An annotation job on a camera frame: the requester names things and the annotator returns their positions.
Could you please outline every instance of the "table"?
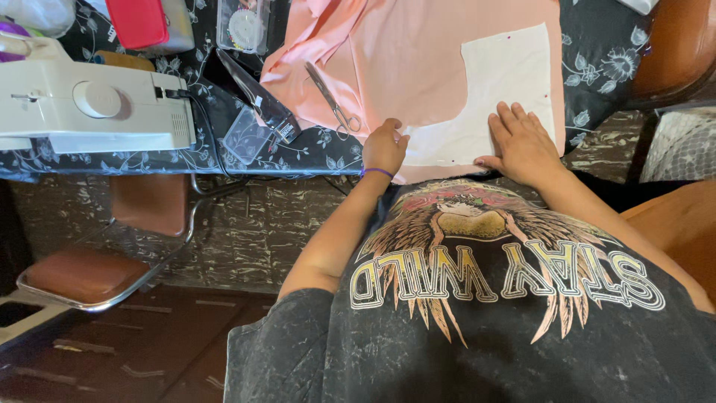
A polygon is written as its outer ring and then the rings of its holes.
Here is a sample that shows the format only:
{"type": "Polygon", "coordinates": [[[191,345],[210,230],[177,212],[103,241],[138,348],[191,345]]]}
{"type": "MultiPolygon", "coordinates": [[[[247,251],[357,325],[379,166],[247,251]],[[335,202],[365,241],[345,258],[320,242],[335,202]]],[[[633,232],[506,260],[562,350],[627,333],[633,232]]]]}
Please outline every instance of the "table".
{"type": "MultiPolygon", "coordinates": [[[[201,77],[209,51],[216,43],[216,2],[186,0],[196,48],[167,57],[124,49],[109,20],[83,0],[77,2],[77,20],[60,38],[67,54],[76,61],[91,62],[97,50],[126,52],[153,58],[158,72],[186,80],[202,98],[214,133],[221,144],[223,134],[238,115],[241,104],[201,77]]],[[[284,40],[289,0],[271,2],[268,52],[284,40]]],[[[616,0],[560,0],[562,27],[562,75],[564,78],[565,153],[575,149],[597,126],[617,111],[629,96],[631,81],[642,55],[648,53],[651,17],[641,16],[616,0]]],[[[233,55],[261,70],[263,58],[234,52],[233,55]]],[[[38,174],[59,172],[100,175],[219,174],[217,150],[205,122],[195,114],[197,142],[191,148],[172,151],[55,154],[45,138],[33,139],[33,148],[0,152],[0,178],[34,181],[38,174]]],[[[297,178],[313,175],[358,174],[362,147],[349,137],[339,140],[326,128],[305,130],[289,145],[264,146],[250,165],[241,163],[221,145],[218,155],[232,174],[264,174],[297,178]]]]}

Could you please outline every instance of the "white fabric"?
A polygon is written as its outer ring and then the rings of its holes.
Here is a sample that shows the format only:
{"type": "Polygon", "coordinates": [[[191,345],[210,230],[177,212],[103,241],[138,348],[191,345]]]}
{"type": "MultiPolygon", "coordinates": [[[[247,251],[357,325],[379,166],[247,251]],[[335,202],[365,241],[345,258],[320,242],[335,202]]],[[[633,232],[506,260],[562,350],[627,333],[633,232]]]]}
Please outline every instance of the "white fabric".
{"type": "Polygon", "coordinates": [[[519,102],[525,111],[534,112],[554,141],[549,52],[544,23],[464,43],[461,54],[468,79],[465,107],[452,120],[418,128],[408,126],[403,134],[411,139],[403,164],[470,165],[479,156],[495,155],[488,116],[496,112],[500,101],[508,105],[519,102]]]}

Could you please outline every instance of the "chair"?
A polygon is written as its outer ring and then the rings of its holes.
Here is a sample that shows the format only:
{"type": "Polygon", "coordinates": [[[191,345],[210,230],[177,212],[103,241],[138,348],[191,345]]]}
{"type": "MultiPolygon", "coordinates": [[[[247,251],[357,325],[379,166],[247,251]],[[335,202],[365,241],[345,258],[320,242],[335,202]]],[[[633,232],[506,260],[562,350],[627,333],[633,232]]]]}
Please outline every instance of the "chair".
{"type": "Polygon", "coordinates": [[[649,43],[652,53],[642,58],[632,98],[623,110],[713,104],[716,0],[661,0],[654,11],[649,43]]]}
{"type": "Polygon", "coordinates": [[[246,182],[237,181],[207,190],[198,185],[195,174],[111,176],[112,218],[109,223],[77,240],[71,247],[28,267],[16,284],[19,289],[71,308],[94,312],[105,310],[144,285],[191,242],[196,212],[203,204],[245,189],[246,182]],[[190,188],[199,196],[191,210],[190,188]],[[181,237],[183,241],[153,266],[123,255],[100,253],[79,246],[117,224],[181,237]]]}

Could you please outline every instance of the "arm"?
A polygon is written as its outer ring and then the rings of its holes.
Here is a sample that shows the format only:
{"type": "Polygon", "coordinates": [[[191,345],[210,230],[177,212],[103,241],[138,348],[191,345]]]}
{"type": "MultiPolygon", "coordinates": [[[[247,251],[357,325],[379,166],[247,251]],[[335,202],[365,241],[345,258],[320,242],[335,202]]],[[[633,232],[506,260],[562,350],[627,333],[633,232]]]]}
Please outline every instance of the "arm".
{"type": "Polygon", "coordinates": [[[502,156],[482,156],[475,160],[476,164],[495,168],[508,178],[533,187],[555,212],[607,231],[683,284],[697,309],[715,312],[696,280],[562,165],[554,143],[534,113],[526,114],[518,103],[512,104],[512,109],[499,103],[497,109],[499,116],[491,114],[488,123],[502,156]]]}
{"type": "MultiPolygon", "coordinates": [[[[363,146],[366,168],[380,168],[395,175],[405,158],[410,139],[409,136],[401,137],[395,130],[400,126],[397,119],[388,119],[371,133],[363,146]]],[[[304,288],[336,292],[348,259],[361,240],[378,198],[389,184],[390,177],[382,172],[365,174],[309,240],[286,276],[279,299],[304,288]]]]}

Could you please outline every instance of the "pink fabric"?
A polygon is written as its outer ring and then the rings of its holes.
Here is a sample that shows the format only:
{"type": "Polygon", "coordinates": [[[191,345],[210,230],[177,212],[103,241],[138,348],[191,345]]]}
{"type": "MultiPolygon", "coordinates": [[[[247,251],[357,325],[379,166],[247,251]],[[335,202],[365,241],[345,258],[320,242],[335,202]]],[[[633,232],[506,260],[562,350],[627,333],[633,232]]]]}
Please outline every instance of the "pink fabric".
{"type": "MultiPolygon", "coordinates": [[[[403,128],[453,119],[465,106],[464,42],[546,23],[556,145],[564,153],[559,4],[554,0],[294,0],[285,45],[266,58],[261,83],[302,127],[336,128],[304,69],[316,65],[362,142],[386,118],[403,128]]],[[[404,166],[397,183],[480,171],[476,166],[404,166]]]]}

